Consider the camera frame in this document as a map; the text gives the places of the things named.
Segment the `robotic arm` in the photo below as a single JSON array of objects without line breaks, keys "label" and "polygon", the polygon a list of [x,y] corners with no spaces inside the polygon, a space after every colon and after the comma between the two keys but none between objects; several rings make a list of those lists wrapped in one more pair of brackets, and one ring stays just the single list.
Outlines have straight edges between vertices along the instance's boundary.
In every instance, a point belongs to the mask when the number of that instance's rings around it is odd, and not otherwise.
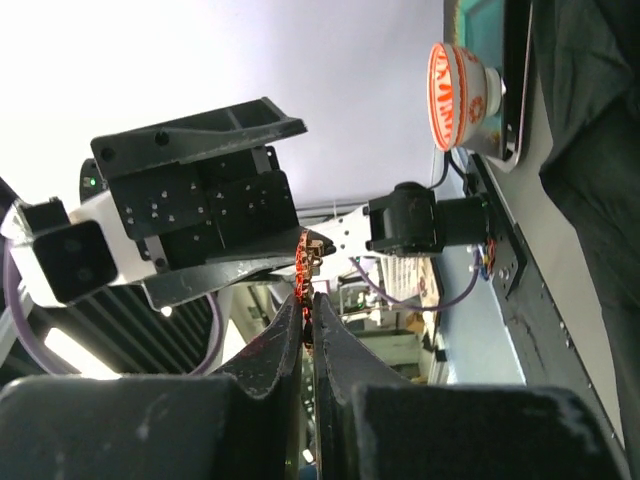
[{"label": "robotic arm", "polygon": [[[33,300],[64,306],[107,285],[140,283],[160,310],[241,281],[294,275],[304,230],[276,151],[304,133],[267,98],[91,142],[81,173],[86,201],[16,203],[2,233]],[[481,197],[436,202],[416,183],[398,185],[341,218],[310,228],[322,241],[317,279],[357,256],[418,256],[484,243]]]}]

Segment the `red pattern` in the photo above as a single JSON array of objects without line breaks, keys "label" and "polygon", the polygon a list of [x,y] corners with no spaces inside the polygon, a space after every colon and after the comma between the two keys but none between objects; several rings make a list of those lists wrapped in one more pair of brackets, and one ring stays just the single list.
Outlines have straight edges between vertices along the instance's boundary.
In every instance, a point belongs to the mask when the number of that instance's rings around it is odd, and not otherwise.
[{"label": "red pattern", "polygon": [[478,120],[484,117],[485,108],[484,99],[480,95],[471,100],[471,104],[469,105],[469,120],[472,124],[477,123]]}]

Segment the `metal frame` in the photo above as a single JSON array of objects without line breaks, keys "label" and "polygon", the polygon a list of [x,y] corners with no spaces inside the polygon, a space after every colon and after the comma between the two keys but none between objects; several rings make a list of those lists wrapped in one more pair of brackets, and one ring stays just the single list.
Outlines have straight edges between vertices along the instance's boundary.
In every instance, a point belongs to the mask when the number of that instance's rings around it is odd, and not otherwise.
[{"label": "metal frame", "polygon": [[[556,385],[576,393],[598,420],[619,468],[628,472],[624,450],[611,420],[520,227],[507,213],[483,159],[479,155],[471,155],[468,167],[475,180],[471,183],[475,186],[465,193],[486,193],[498,214],[498,238],[502,236],[502,240],[496,249],[498,258],[493,289],[527,385]],[[500,250],[508,253],[500,256]],[[518,260],[507,265],[507,257]]]}]

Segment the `screw hole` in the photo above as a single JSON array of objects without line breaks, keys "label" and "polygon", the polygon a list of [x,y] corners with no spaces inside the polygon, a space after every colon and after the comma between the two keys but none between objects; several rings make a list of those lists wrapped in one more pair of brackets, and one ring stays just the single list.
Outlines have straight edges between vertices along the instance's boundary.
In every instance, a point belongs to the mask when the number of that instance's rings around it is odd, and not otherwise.
[{"label": "screw hole", "polygon": [[169,145],[169,134],[167,132],[163,132],[162,130],[156,133],[156,136],[153,137],[156,145],[159,147],[164,147],[165,145]]},{"label": "screw hole", "polygon": [[116,158],[116,152],[113,148],[105,147],[100,150],[100,158],[105,162],[110,162],[114,158]]}]

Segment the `bowl rim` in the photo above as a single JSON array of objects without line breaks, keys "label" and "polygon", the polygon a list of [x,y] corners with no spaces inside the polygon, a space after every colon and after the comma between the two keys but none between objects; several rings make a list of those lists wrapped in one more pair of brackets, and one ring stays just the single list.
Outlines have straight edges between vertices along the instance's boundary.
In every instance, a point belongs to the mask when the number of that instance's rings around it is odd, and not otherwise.
[{"label": "bowl rim", "polygon": [[[451,49],[451,53],[453,54],[453,61],[455,62],[455,67],[456,67],[456,72],[457,72],[457,77],[458,77],[458,89],[453,88],[453,82],[454,80],[454,75],[452,72],[452,59],[449,55],[449,52],[447,51],[447,46],[450,47]],[[428,109],[429,109],[429,123],[431,124],[431,134],[433,136],[433,140],[436,144],[436,146],[438,146],[438,148],[440,148],[440,150],[443,151],[447,151],[451,148],[453,148],[455,145],[458,145],[460,143],[460,141],[462,140],[462,138],[464,137],[464,131],[466,128],[466,115],[464,114],[465,112],[465,104],[466,104],[466,70],[465,70],[465,65],[464,65],[464,60],[461,58],[461,54],[458,51],[458,49],[456,48],[457,45],[450,45],[450,44],[446,44],[443,42],[437,42],[435,43],[432,47],[431,47],[431,53],[429,54],[429,65],[428,65]],[[432,75],[432,71],[434,70],[434,66],[435,66],[435,59],[438,55],[438,53],[443,52],[445,57],[446,57],[446,61],[447,61],[447,66],[449,68],[449,75],[451,78],[451,93],[453,96],[453,102],[459,101],[460,102],[460,111],[459,111],[459,119],[458,119],[458,129],[456,132],[453,132],[453,126],[451,127],[451,139],[449,140],[449,142],[445,142],[444,141],[444,133],[441,129],[440,129],[440,123],[438,122],[438,119],[435,116],[435,112],[437,111],[437,100],[435,98],[435,76]],[[453,111],[453,125],[456,124],[456,117],[455,117],[455,109]]]}]

